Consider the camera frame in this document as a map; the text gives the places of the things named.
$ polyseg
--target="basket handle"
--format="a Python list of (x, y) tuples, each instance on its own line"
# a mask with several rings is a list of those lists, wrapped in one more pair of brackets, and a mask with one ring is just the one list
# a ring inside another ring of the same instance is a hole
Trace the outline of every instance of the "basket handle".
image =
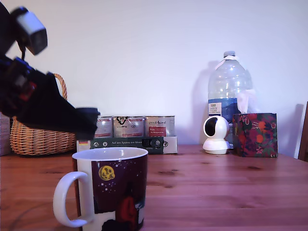
[(53, 75), (60, 81), (61, 88), (62, 88), (62, 97), (65, 100), (67, 100), (67, 89), (66, 89), (66, 84), (64, 82), (64, 79), (59, 74), (53, 74)]

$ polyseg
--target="wicker basket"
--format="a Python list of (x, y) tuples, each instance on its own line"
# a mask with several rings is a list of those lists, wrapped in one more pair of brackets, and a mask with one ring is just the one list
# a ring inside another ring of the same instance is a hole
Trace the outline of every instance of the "wicker basket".
[[(67, 100), (63, 78), (58, 74), (54, 76), (60, 81), (62, 96)], [(74, 133), (28, 128), (13, 117), (11, 148), (20, 155), (63, 153), (76, 148), (76, 139)]]

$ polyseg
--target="mug handle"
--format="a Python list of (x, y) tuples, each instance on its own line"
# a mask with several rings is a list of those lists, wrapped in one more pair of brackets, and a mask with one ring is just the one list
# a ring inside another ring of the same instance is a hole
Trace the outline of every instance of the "mug handle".
[(83, 225), (86, 225), (90, 223), (94, 219), (94, 211), (90, 208), (90, 206), (85, 206), (84, 212), (81, 217), (78, 217), (75, 220), (70, 220), (67, 217), (66, 209), (65, 209), (65, 200), (66, 195), (69, 187), (71, 184), (75, 181), (79, 180), (82, 187), (82, 195), (83, 198), (80, 200), (83, 200), (84, 205), (89, 205), (92, 203), (90, 192), (88, 189), (88, 183), (89, 183), (89, 176), (84, 172), (70, 172), (67, 173), (64, 177), (61, 178), (59, 181), (53, 195), (53, 213), (61, 224), (76, 228), (81, 227)]

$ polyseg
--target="wooden chair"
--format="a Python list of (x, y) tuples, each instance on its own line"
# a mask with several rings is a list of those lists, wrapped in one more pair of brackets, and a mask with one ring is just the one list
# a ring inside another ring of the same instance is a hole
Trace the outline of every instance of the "wooden chair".
[(306, 107), (302, 138), (300, 140), (298, 159), (308, 162), (308, 102)]

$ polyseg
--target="water bottle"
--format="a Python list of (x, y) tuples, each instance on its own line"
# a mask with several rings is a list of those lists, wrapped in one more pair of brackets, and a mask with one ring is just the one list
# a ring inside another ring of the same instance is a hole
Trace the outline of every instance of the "water bottle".
[(230, 134), (226, 139), (232, 147), (232, 117), (240, 113), (237, 94), (253, 86), (249, 73), (237, 61), (234, 51), (224, 52), (223, 58), (209, 79), (208, 116), (222, 116), (229, 122)]

